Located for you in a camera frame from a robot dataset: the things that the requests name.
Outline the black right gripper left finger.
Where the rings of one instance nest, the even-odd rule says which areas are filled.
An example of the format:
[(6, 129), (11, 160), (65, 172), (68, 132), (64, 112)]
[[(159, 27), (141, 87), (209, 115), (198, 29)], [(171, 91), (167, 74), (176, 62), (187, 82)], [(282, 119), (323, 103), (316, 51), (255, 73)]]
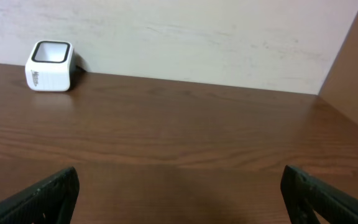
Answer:
[(62, 169), (0, 201), (0, 223), (69, 224), (79, 190), (76, 169)]

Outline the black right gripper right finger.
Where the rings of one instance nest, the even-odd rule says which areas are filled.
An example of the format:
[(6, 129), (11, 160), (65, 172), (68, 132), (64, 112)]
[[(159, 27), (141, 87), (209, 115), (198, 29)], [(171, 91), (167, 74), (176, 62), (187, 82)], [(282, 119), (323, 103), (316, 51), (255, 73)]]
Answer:
[(358, 224), (358, 199), (295, 167), (286, 166), (280, 190), (292, 223)]

